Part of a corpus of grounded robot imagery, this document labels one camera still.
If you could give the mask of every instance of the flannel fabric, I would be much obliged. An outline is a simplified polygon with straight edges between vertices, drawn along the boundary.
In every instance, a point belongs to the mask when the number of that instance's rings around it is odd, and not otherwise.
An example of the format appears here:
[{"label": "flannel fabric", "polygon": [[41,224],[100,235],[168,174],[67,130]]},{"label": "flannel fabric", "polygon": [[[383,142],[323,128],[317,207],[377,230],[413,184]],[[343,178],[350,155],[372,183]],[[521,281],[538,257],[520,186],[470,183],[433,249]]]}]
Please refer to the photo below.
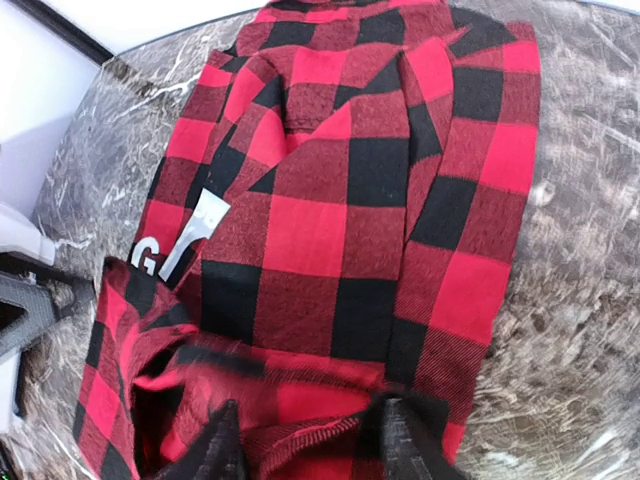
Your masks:
[{"label": "flannel fabric", "polygon": [[[167,281],[165,296],[188,322],[176,326],[172,309],[155,306],[165,287],[154,278],[153,288],[127,295],[131,280],[120,269],[105,274],[75,432],[89,464],[104,478],[138,478],[141,466],[175,462],[207,423],[204,405],[234,399],[225,374],[202,370],[202,385],[185,387],[167,367],[198,371],[195,358],[219,358],[205,342],[180,363],[175,338],[185,335],[224,348],[240,341],[233,348],[270,352],[283,365],[318,362],[322,375],[335,368],[341,381],[353,369],[360,393],[404,388],[442,400],[442,446],[453,461],[532,181],[539,71],[529,25],[439,1],[265,7],[207,62],[136,237],[156,242],[137,266],[157,273],[203,188],[231,205]],[[145,321],[157,325],[145,332]],[[263,477],[276,471],[265,466],[273,465],[267,445],[297,438],[301,425],[326,427],[328,418],[366,410],[351,387],[326,406],[275,383],[278,393],[238,402],[249,467]],[[144,403],[147,396],[162,400]],[[170,424],[136,422],[140,402],[162,405],[162,418],[172,412]],[[299,415],[305,402],[315,413]],[[161,441],[144,453],[135,439],[148,435]],[[296,458],[283,464],[303,468]],[[375,478],[342,460],[340,474]],[[111,475],[109,465],[129,477]]]}]

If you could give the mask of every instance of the folded fabric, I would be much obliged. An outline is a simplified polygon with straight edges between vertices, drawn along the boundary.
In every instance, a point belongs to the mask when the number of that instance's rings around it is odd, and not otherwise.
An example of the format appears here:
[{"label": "folded fabric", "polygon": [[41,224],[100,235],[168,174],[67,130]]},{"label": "folded fabric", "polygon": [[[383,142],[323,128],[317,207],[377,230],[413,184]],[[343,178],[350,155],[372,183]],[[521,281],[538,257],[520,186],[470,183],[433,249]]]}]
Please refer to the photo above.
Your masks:
[{"label": "folded fabric", "polygon": [[[152,276],[105,273],[75,428],[92,468],[179,465],[235,408],[251,475],[379,478],[384,421],[363,418],[409,396],[445,402],[441,435],[405,410],[453,461],[532,181],[539,69],[530,26],[416,0],[274,2],[214,52],[136,236]],[[153,275],[203,189],[231,209],[170,292]]]}]

